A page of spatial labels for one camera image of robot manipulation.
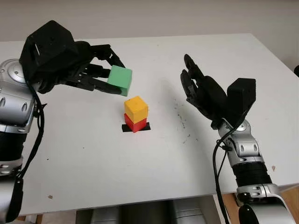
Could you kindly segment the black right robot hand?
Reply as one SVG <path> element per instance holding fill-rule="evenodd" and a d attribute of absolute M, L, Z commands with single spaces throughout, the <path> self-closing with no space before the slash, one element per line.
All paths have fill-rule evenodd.
<path fill-rule="evenodd" d="M 187 102 L 212 121 L 212 129 L 219 129 L 225 112 L 226 93 L 212 77 L 202 73 L 188 54 L 184 55 L 184 62 L 187 69 L 182 70 L 180 79 Z"/>

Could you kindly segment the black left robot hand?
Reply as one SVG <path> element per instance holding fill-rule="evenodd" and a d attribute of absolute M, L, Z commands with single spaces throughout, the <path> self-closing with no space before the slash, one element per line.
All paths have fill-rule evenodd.
<path fill-rule="evenodd" d="M 110 70 L 91 63 L 96 57 L 99 60 L 107 61 L 111 66 L 124 68 L 124 64 L 111 49 L 111 46 L 109 44 L 92 46 L 85 41 L 76 41 L 75 46 L 79 56 L 66 68 L 45 78 L 38 92 L 45 94 L 51 91 L 55 85 L 64 84 L 88 91 L 99 90 L 109 94 L 121 94 L 120 87 L 97 79 L 99 77 L 108 78 Z"/>

